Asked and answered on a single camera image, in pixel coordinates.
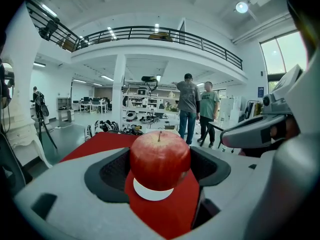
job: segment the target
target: person with backpack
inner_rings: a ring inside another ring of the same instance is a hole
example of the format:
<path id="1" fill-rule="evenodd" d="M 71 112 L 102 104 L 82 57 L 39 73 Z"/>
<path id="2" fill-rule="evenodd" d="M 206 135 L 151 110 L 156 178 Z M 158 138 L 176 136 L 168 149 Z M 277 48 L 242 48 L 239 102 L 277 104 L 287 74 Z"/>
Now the person with backpack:
<path id="1" fill-rule="evenodd" d="M 38 91 L 37 87 L 33 87 L 33 96 L 32 100 L 30 100 L 34 104 L 35 107 L 35 113 L 37 118 L 43 118 L 43 106 L 45 105 L 45 96 Z"/>

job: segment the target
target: white pillar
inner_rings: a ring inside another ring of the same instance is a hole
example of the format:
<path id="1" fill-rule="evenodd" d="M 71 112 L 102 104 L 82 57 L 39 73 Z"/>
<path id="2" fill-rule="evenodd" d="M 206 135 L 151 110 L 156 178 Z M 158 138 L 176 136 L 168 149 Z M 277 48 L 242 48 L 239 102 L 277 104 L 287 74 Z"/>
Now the white pillar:
<path id="1" fill-rule="evenodd" d="M 119 129 L 122 128 L 122 86 L 126 71 L 126 56 L 118 54 L 116 57 L 113 86 L 112 86 L 112 120 L 118 123 Z"/>
<path id="2" fill-rule="evenodd" d="M 6 29 L 6 42 L 1 54 L 4 63 L 12 66 L 14 73 L 14 95 L 3 110 L 2 123 L 13 151 L 24 166 L 39 156 L 48 167 L 30 114 L 30 80 L 37 51 L 42 38 L 33 24 L 23 3 Z"/>

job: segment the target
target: gray t-shirt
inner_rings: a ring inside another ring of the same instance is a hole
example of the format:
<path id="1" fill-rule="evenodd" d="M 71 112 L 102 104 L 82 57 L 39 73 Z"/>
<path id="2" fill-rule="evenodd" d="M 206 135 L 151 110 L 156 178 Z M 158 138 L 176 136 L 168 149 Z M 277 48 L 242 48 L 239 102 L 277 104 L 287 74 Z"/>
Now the gray t-shirt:
<path id="1" fill-rule="evenodd" d="M 198 86 L 193 82 L 181 81 L 176 84 L 176 87 L 180 91 L 178 109 L 197 113 L 196 101 L 199 102 L 201 100 Z"/>
<path id="2" fill-rule="evenodd" d="M 214 119 L 216 102 L 220 102 L 216 91 L 202 93 L 200 101 L 200 116 Z"/>

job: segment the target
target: red cloth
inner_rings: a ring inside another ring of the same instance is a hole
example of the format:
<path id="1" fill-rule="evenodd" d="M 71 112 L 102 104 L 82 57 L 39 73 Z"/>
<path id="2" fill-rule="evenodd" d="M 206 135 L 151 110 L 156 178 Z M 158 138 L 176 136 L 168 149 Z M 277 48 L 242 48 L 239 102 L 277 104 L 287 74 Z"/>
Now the red cloth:
<path id="1" fill-rule="evenodd" d="M 100 132 L 61 162 L 102 151 L 131 147 L 137 137 Z M 131 210 L 146 225 L 166 239 L 176 238 L 191 231 L 199 196 L 199 184 L 191 170 L 171 195 L 161 201 L 148 201 L 140 197 L 134 189 L 133 181 L 134 175 L 130 171 L 125 181 L 124 192 L 129 196 Z"/>

